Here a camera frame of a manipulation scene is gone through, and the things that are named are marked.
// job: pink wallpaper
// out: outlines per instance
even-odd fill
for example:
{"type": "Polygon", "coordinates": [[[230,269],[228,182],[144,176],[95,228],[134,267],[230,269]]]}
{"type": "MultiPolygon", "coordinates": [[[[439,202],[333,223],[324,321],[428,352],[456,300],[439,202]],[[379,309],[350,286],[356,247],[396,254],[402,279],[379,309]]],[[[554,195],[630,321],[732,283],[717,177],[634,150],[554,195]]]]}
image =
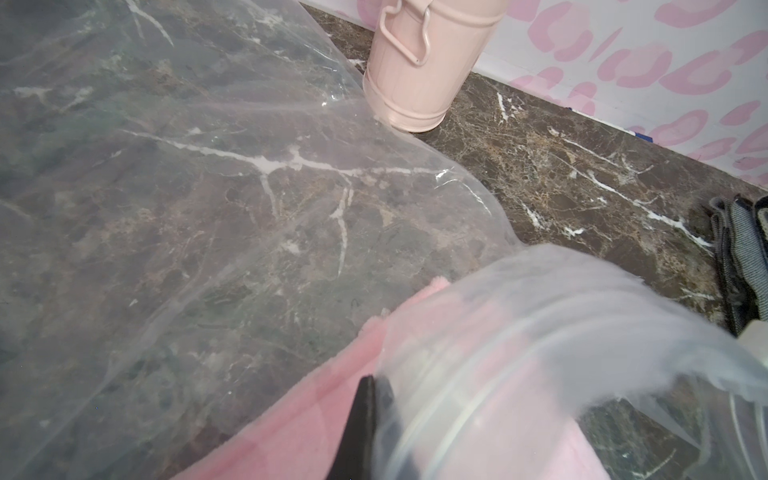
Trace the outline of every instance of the pink wallpaper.
{"type": "Polygon", "coordinates": [[[767,0],[511,0],[475,71],[768,187],[767,0]]]}

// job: white marble vein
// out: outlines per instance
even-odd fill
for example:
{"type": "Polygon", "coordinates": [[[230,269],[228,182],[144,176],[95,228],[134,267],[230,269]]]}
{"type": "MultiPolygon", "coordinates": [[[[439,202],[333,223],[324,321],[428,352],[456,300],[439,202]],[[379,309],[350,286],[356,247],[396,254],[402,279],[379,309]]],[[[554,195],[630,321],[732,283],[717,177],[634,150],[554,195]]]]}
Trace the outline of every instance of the white marble vein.
{"type": "Polygon", "coordinates": [[[347,208],[347,196],[351,195],[351,189],[344,188],[341,193],[341,200],[339,200],[339,206],[330,214],[329,218],[335,218],[339,222],[339,229],[341,229],[341,252],[339,253],[339,272],[336,274],[336,278],[341,276],[341,270],[344,268],[344,257],[346,257],[346,247],[349,242],[346,231],[346,222],[344,221],[344,210],[347,208]]]}
{"type": "MultiPolygon", "coordinates": [[[[441,172],[440,174],[437,174],[437,175],[435,176],[435,179],[442,177],[442,174],[443,174],[443,173],[445,173],[445,170],[444,170],[443,172],[441,172]]],[[[448,180],[447,182],[445,182],[445,183],[442,183],[442,184],[438,185],[437,187],[435,187],[435,190],[437,190],[438,188],[442,187],[443,185],[447,185],[447,184],[450,184],[450,183],[453,183],[453,182],[459,182],[459,183],[460,183],[460,184],[461,184],[461,185],[462,185],[464,188],[466,188],[467,190],[469,190],[469,193],[470,193],[470,194],[471,194],[471,195],[472,195],[472,196],[475,198],[475,200],[477,200],[477,201],[478,201],[478,203],[480,203],[480,204],[482,205],[482,207],[483,207],[483,208],[485,208],[485,212],[486,212],[488,215],[491,215],[491,216],[493,216],[493,214],[491,213],[491,210],[488,208],[488,205],[486,205],[486,204],[485,204],[485,202],[484,202],[484,201],[482,201],[482,199],[480,198],[480,196],[479,196],[479,195],[477,195],[477,194],[475,193],[475,191],[474,191],[473,189],[471,189],[471,188],[470,188],[470,186],[469,186],[469,185],[465,184],[464,182],[462,182],[462,181],[461,181],[461,180],[459,180],[458,178],[454,178],[454,179],[452,179],[452,180],[448,180]]]]}
{"type": "Polygon", "coordinates": [[[285,250],[286,252],[291,252],[294,255],[300,255],[301,249],[299,248],[299,245],[296,244],[296,242],[292,240],[286,240],[280,244],[280,248],[285,250]]]}
{"type": "Polygon", "coordinates": [[[635,477],[637,480],[647,480],[648,478],[653,476],[656,472],[661,470],[661,468],[663,466],[665,466],[667,463],[669,463],[669,461],[672,459],[672,457],[674,457],[675,453],[677,453],[677,449],[672,449],[672,453],[670,453],[670,456],[668,456],[667,459],[664,460],[662,463],[657,465],[656,468],[652,468],[651,470],[649,470],[648,472],[645,472],[645,473],[632,472],[632,476],[635,477]]]}
{"type": "Polygon", "coordinates": [[[61,108],[61,111],[67,111],[75,105],[79,105],[86,101],[88,97],[94,92],[93,87],[83,87],[74,94],[74,99],[61,108]]]}
{"type": "Polygon", "coordinates": [[[568,238],[573,238],[573,237],[576,237],[577,235],[581,235],[585,231],[586,230],[584,228],[577,228],[576,230],[573,230],[570,227],[565,227],[563,229],[563,235],[565,235],[568,238]]]}
{"type": "Polygon", "coordinates": [[[604,161],[604,162],[606,162],[606,163],[608,163],[608,164],[611,164],[611,165],[613,165],[614,167],[617,167],[617,168],[621,168],[621,167],[619,166],[619,164],[617,164],[617,163],[616,163],[616,162],[614,162],[613,160],[611,160],[611,159],[609,159],[609,158],[607,158],[607,157],[603,157],[602,155],[599,155],[599,154],[597,154],[597,153],[593,152],[592,150],[590,150],[590,149],[588,149],[588,148],[586,148],[586,147],[583,147],[583,146],[581,146],[580,144],[578,144],[578,143],[574,142],[573,140],[568,140],[566,137],[561,137],[561,139],[562,139],[562,140],[563,140],[563,141],[564,141],[566,144],[570,144],[570,145],[573,145],[574,147],[580,148],[580,149],[582,149],[583,151],[587,152],[588,154],[592,155],[593,157],[597,157],[597,158],[599,158],[600,160],[602,160],[602,161],[604,161]]]}
{"type": "Polygon", "coordinates": [[[171,140],[169,138],[162,138],[162,137],[158,137],[157,135],[147,134],[144,132],[130,131],[130,130],[122,130],[122,131],[126,134],[134,135],[135,137],[149,138],[154,141],[160,141],[165,144],[176,147],[179,150],[193,151],[205,156],[231,158],[233,160],[243,161],[253,165],[261,174],[264,174],[264,175],[269,175],[275,170],[280,170],[283,168],[292,168],[294,170],[301,170],[304,167],[311,168],[314,170],[325,170],[325,171],[336,172],[342,175],[343,177],[361,177],[366,173],[402,174],[402,175],[440,174],[441,173],[440,170],[429,170],[428,168],[420,168],[420,167],[415,167],[415,168],[373,167],[373,168],[340,169],[340,168],[334,167],[331,164],[307,160],[306,158],[302,157],[299,154],[299,149],[296,146],[293,146],[288,149],[289,152],[293,155],[293,158],[291,158],[288,161],[274,161],[274,160],[268,160],[263,155],[257,155],[257,156],[251,157],[248,155],[238,154],[231,151],[219,150],[217,148],[198,147],[197,145],[185,144],[176,140],[171,140]]]}
{"type": "Polygon", "coordinates": [[[531,219],[531,223],[533,223],[533,226],[536,230],[548,230],[549,229],[549,222],[544,220],[544,218],[534,212],[528,205],[520,202],[520,204],[525,209],[525,214],[528,215],[528,218],[531,219]]]}
{"type": "MultiPolygon", "coordinates": [[[[168,43],[170,43],[171,47],[175,47],[174,41],[170,39],[170,35],[167,31],[165,31],[165,28],[163,28],[163,25],[155,20],[155,18],[152,15],[149,15],[144,10],[139,8],[138,5],[136,5],[136,2],[134,0],[125,0],[125,3],[128,5],[128,10],[131,11],[132,14],[138,15],[142,18],[145,18],[148,22],[150,22],[154,27],[160,31],[160,33],[163,35],[163,37],[168,40],[168,43]]],[[[136,22],[136,29],[139,31],[139,36],[141,38],[144,38],[144,33],[141,31],[141,25],[139,24],[139,21],[137,18],[134,17],[134,21],[136,22]]]]}
{"type": "Polygon", "coordinates": [[[277,199],[275,198],[275,193],[272,191],[272,187],[270,187],[270,179],[266,174],[261,174],[259,180],[261,180],[261,187],[264,189],[264,193],[270,198],[272,216],[277,218],[277,199]]]}
{"type": "Polygon", "coordinates": [[[13,92],[21,98],[37,97],[40,103],[45,104],[45,94],[51,91],[50,88],[42,87],[16,87],[13,92]]]}
{"type": "Polygon", "coordinates": [[[704,300],[717,300],[717,297],[714,295],[710,295],[709,293],[700,293],[700,292],[694,292],[693,290],[688,290],[687,288],[681,288],[683,290],[683,293],[685,295],[678,297],[676,300],[682,300],[685,298],[701,298],[704,300]]]}
{"type": "Polygon", "coordinates": [[[666,215],[657,214],[650,208],[646,207],[643,202],[639,200],[634,200],[632,198],[627,197],[620,191],[616,190],[615,188],[611,187],[610,185],[606,185],[602,182],[600,182],[594,175],[594,172],[592,170],[587,170],[587,173],[578,170],[573,165],[569,164],[567,161],[562,160],[561,158],[558,158],[559,161],[563,162],[564,164],[568,165],[569,168],[571,168],[573,171],[575,171],[578,175],[581,175],[582,177],[586,178],[593,184],[595,184],[597,187],[611,192],[612,194],[618,195],[620,198],[626,200],[627,202],[633,204],[635,207],[640,208],[643,212],[645,212],[646,216],[650,218],[651,220],[657,220],[663,223],[666,223],[670,227],[676,228],[679,231],[683,232],[686,237],[691,239],[696,245],[699,247],[705,249],[708,253],[710,252],[710,248],[712,247],[712,243],[707,242],[705,239],[698,237],[696,235],[693,235],[690,230],[685,226],[685,223],[683,220],[672,220],[671,218],[667,217],[666,215]]]}
{"type": "Polygon", "coordinates": [[[498,95],[498,109],[502,111],[502,119],[499,121],[499,123],[502,123],[509,120],[509,115],[507,115],[507,111],[504,108],[504,97],[502,97],[502,94],[498,92],[496,92],[496,95],[498,95]]]}

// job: pink towel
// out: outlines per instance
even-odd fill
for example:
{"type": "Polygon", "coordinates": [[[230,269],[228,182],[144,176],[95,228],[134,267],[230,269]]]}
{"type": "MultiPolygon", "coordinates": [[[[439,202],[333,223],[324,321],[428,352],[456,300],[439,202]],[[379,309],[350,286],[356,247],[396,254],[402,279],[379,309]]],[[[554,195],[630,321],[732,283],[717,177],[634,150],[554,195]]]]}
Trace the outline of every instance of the pink towel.
{"type": "MultiPolygon", "coordinates": [[[[437,277],[399,308],[449,285],[437,277]]],[[[386,335],[374,316],[341,353],[298,382],[261,417],[176,480],[323,480],[352,406],[357,385],[371,375],[386,335]]],[[[568,425],[542,480],[608,480],[576,422],[568,425]]]]}

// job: clear plastic sheet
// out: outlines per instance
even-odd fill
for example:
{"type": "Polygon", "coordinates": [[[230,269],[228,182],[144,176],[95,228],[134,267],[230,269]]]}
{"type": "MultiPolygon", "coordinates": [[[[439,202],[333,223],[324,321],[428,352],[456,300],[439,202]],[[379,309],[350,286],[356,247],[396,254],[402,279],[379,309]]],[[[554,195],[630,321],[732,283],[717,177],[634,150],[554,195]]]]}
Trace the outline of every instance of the clear plastic sheet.
{"type": "Polygon", "coordinates": [[[520,246],[291,0],[10,0],[0,38],[0,478],[168,478],[520,246]]]}
{"type": "Polygon", "coordinates": [[[389,321],[376,480],[768,478],[768,370],[610,263],[526,247],[389,321]]]}

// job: pink fabric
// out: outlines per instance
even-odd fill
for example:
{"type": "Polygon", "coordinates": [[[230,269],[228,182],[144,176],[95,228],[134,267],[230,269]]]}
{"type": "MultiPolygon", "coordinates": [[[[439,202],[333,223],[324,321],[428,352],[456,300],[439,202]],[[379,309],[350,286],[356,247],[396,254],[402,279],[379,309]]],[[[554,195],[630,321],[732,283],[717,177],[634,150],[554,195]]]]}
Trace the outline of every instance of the pink fabric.
{"type": "MultiPolygon", "coordinates": [[[[437,277],[398,310],[449,285],[437,277]]],[[[175,480],[323,480],[336,455],[357,385],[376,369],[386,318],[297,383],[280,401],[175,480]]],[[[608,480],[576,422],[569,422],[542,480],[608,480]]]]}
{"type": "Polygon", "coordinates": [[[568,98],[561,102],[563,107],[573,108],[587,115],[594,115],[592,99],[598,92],[598,86],[590,81],[580,83],[571,90],[568,98]]]}
{"type": "MultiPolygon", "coordinates": [[[[310,3],[375,28],[386,2],[310,3]]],[[[768,0],[509,0],[506,13],[477,73],[609,124],[642,125],[734,176],[745,154],[766,156],[768,0]],[[578,92],[584,84],[598,89],[578,92]]],[[[768,187],[768,164],[747,179],[768,187]]]]}
{"type": "Polygon", "coordinates": [[[752,170],[753,168],[762,167],[765,164],[768,164],[768,157],[744,157],[741,160],[736,161],[733,165],[739,170],[752,170]]]}

